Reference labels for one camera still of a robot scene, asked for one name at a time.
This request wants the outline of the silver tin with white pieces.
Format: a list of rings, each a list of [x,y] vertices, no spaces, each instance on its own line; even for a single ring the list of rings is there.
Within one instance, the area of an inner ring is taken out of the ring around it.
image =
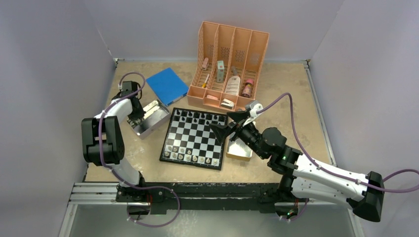
[[[127,119],[128,124],[140,139],[145,139],[170,119],[170,110],[158,99],[149,103],[143,110],[144,117]]]

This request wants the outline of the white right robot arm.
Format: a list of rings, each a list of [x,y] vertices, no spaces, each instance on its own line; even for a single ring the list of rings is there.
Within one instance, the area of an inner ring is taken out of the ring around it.
[[[227,125],[209,124],[218,141],[228,136],[242,140],[267,166],[282,175],[277,188],[280,199],[314,198],[340,204],[364,219],[380,222],[384,198],[383,177],[371,171],[368,174],[340,169],[317,160],[310,160],[299,149],[286,144],[287,138],[278,128],[269,127],[259,132],[250,122],[245,123],[247,112],[228,112]]]

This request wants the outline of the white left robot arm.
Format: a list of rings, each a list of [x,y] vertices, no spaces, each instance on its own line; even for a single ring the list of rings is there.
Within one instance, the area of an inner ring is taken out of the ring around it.
[[[140,89],[136,82],[123,82],[120,92],[105,110],[81,122],[85,161],[106,168],[118,179],[120,192],[128,193],[135,202],[146,199],[147,188],[142,174],[125,158],[120,124],[126,117],[142,110],[136,97]]]

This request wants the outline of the white stapler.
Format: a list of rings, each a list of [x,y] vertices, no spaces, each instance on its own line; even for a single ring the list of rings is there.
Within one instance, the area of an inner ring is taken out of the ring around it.
[[[228,99],[223,99],[222,102],[220,103],[220,106],[223,108],[227,108],[227,109],[233,109],[235,104],[234,102],[228,100]]]

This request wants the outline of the gold empty tin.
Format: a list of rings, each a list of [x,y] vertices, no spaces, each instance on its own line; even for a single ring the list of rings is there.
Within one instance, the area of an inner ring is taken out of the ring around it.
[[[234,136],[235,133],[232,132],[228,137],[226,156],[231,159],[250,161],[253,151],[240,138],[231,141]]]

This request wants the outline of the pink eraser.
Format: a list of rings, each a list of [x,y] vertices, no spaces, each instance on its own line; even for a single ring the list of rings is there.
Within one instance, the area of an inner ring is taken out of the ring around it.
[[[218,97],[216,97],[216,96],[213,96],[213,95],[206,95],[206,98],[208,98],[208,99],[212,99],[212,100],[219,100],[219,98]]]

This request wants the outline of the pink capped small bottle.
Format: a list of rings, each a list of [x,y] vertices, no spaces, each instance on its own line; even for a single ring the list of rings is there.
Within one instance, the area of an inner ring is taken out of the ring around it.
[[[246,79],[244,88],[241,93],[242,97],[251,98],[253,84],[254,84],[253,79],[251,78]]]

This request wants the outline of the white lotion bottle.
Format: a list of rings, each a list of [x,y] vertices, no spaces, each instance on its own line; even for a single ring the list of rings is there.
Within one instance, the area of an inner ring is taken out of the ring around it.
[[[224,92],[230,95],[239,95],[241,79],[239,76],[232,76],[228,79]]]

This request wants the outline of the black and white chessboard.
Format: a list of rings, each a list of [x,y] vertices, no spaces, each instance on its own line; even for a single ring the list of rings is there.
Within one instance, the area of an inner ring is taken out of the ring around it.
[[[224,142],[219,143],[209,124],[226,125],[226,114],[174,108],[159,157],[160,161],[221,170]]]

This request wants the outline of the yellow tipped pen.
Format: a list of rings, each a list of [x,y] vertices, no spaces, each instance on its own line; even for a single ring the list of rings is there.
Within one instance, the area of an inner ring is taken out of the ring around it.
[[[205,79],[205,81],[204,81],[204,83],[203,83],[203,85],[202,85],[202,88],[205,88],[205,87],[206,87],[207,82],[208,82],[208,80],[209,80],[209,77],[210,77],[210,74],[208,74],[208,75],[207,75],[207,77],[206,77],[206,79]]]

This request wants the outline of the teal small box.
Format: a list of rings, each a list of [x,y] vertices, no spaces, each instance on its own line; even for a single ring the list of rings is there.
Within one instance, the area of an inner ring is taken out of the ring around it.
[[[216,82],[217,83],[224,82],[224,71],[225,71],[224,61],[223,60],[217,61],[217,69],[216,69]]]

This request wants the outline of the peach desk organizer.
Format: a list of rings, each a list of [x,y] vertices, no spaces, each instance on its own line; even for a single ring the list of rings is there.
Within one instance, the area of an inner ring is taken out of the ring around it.
[[[208,110],[227,112],[243,109],[255,100],[259,76],[268,48],[269,33],[234,27],[213,22],[202,22],[198,36],[198,61],[195,76],[187,93],[188,104]],[[204,58],[209,59],[208,69],[201,69]],[[217,61],[224,61],[224,82],[216,82]],[[202,85],[210,74],[205,88]],[[227,81],[232,76],[239,76],[241,85],[239,95],[224,92]],[[246,79],[254,80],[251,98],[242,97]],[[206,98],[213,95],[219,100]],[[234,108],[220,106],[223,99],[234,102]]]

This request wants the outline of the pink tube in organizer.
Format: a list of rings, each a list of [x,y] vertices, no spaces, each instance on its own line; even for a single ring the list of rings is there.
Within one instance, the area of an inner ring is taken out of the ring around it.
[[[208,65],[209,65],[209,59],[206,57],[202,61],[201,69],[206,71],[208,69]]]

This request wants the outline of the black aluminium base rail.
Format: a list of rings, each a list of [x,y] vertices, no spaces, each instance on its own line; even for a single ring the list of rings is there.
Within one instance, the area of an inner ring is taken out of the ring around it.
[[[151,214],[166,214],[168,210],[222,210],[286,213],[296,199],[278,190],[277,183],[168,183],[149,182],[147,189],[121,187],[119,183],[75,183],[71,204],[113,204],[143,206]]]

